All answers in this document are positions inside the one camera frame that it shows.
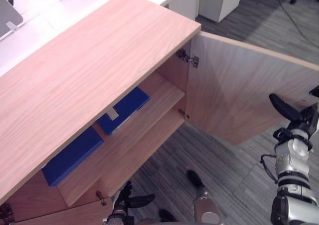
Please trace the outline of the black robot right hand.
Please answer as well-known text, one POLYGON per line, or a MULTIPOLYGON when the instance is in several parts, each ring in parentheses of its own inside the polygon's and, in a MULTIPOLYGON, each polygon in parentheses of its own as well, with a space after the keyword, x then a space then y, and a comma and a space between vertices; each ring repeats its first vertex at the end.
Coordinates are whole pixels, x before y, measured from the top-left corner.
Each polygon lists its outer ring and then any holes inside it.
POLYGON ((309 138, 318 130, 318 102, 302 110, 297 110, 292 105, 280 98, 276 93, 271 93, 269 95, 269 99, 276 111, 290 121, 288 126, 289 130, 302 130, 307 133, 309 138))

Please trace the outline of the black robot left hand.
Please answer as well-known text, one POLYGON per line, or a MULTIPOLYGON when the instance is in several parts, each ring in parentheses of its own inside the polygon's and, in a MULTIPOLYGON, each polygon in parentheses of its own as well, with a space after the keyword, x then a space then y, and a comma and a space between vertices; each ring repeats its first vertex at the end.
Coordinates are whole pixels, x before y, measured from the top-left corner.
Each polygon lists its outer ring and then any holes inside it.
POLYGON ((155 194, 131 197, 132 188, 133 185, 131 181, 128 181, 124 185, 123 189, 120 191, 117 199, 114 202, 113 213, 123 212, 125 214, 128 214, 128 209, 145 207, 152 203, 156 198, 155 194))

